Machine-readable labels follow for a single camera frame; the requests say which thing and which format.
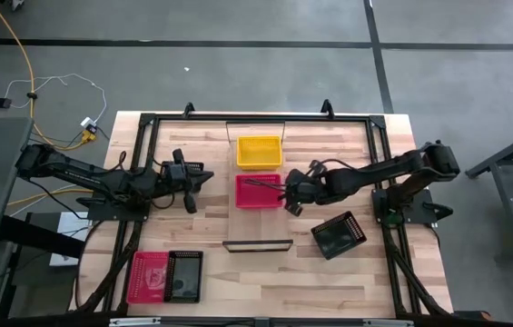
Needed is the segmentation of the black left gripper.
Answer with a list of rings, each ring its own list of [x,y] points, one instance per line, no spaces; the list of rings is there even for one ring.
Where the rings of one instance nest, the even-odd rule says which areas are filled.
[[[202,169],[201,163],[186,163],[181,149],[173,150],[173,161],[165,162],[161,172],[163,182],[172,192],[183,192],[184,207],[188,213],[196,213],[192,196],[196,185],[202,185],[214,176],[214,172]]]

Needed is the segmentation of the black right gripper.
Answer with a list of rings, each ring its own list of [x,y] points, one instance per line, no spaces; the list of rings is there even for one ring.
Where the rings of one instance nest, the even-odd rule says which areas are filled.
[[[302,203],[314,203],[316,197],[323,189],[320,174],[327,171],[326,166],[320,161],[313,160],[309,165],[310,170],[303,173],[298,169],[291,169],[282,183],[269,183],[253,178],[243,182],[250,185],[265,186],[269,188],[284,188],[284,193],[277,197],[278,201],[284,201],[284,209],[294,216],[300,216]]]

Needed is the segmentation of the red plastic basket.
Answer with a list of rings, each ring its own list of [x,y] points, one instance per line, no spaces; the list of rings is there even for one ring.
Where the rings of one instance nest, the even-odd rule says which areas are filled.
[[[134,254],[126,295],[127,303],[163,302],[168,260],[168,252],[139,251]]]
[[[267,174],[238,174],[235,176],[235,206],[241,209],[268,209],[282,206],[277,197],[282,194],[281,188],[269,188],[246,184],[248,178],[262,180],[269,183],[281,183],[281,176],[277,173]]]

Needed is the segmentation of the yellow plastic basket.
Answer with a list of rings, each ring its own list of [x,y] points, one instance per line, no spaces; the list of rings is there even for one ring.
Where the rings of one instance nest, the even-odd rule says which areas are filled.
[[[239,136],[236,148],[236,163],[243,170],[276,170],[282,165],[281,138],[277,135]]]

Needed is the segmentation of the black plastic basket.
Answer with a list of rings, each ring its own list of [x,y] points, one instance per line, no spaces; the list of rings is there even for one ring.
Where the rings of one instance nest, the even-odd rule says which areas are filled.
[[[367,241],[351,211],[311,228],[311,234],[326,260],[331,260]]]
[[[164,302],[198,303],[202,290],[202,251],[169,251]]]

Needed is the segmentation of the white paper box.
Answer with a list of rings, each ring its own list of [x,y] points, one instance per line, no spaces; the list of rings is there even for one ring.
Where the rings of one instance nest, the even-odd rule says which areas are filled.
[[[85,241],[92,223],[86,219],[88,212],[78,212],[77,216],[70,212],[60,214],[57,232],[70,236],[79,241]],[[51,267],[76,266],[78,259],[53,253],[50,256],[49,265]]]

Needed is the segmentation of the silver metal bar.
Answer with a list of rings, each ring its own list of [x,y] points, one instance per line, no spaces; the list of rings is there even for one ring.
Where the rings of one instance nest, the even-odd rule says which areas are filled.
[[[132,317],[114,318],[109,327],[415,327],[414,322],[370,318]]]

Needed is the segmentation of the black metal rig frame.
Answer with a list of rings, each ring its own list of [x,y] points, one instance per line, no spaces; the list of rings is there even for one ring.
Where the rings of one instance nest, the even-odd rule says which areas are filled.
[[[166,324],[241,323],[271,327],[391,319],[395,315],[382,232],[363,188],[347,200],[308,205],[300,216],[280,211],[281,229],[293,239],[286,252],[229,253],[225,230],[238,217],[229,188],[230,155],[240,135],[283,137],[286,169],[305,168],[312,160],[332,166],[367,164],[372,155],[400,155],[416,146],[405,114],[227,114],[162,121],[156,153],[175,148],[214,173],[202,188],[198,211],[188,214],[179,199],[165,199],[143,225],[143,251],[190,250],[204,254],[198,303],[132,304],[130,317],[150,316]],[[332,260],[321,256],[311,228],[352,212],[367,241]]]

